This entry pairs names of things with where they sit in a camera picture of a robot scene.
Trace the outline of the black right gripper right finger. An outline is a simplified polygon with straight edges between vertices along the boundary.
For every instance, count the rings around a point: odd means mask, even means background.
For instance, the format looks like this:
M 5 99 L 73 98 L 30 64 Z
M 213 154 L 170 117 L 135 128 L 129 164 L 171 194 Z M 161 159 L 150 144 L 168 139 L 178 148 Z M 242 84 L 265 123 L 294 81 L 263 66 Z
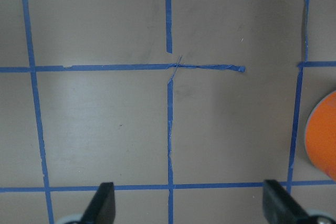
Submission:
M 262 190 L 263 215 L 270 224 L 335 223 L 328 214 L 304 210 L 276 180 L 264 180 Z

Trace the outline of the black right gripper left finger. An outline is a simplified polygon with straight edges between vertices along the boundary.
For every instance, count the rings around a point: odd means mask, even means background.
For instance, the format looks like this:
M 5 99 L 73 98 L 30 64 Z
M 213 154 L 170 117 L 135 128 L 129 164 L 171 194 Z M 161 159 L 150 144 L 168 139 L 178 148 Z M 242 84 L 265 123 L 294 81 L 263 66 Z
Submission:
M 56 223 L 114 223 L 115 203 L 113 182 L 101 183 L 83 214 L 67 215 Z

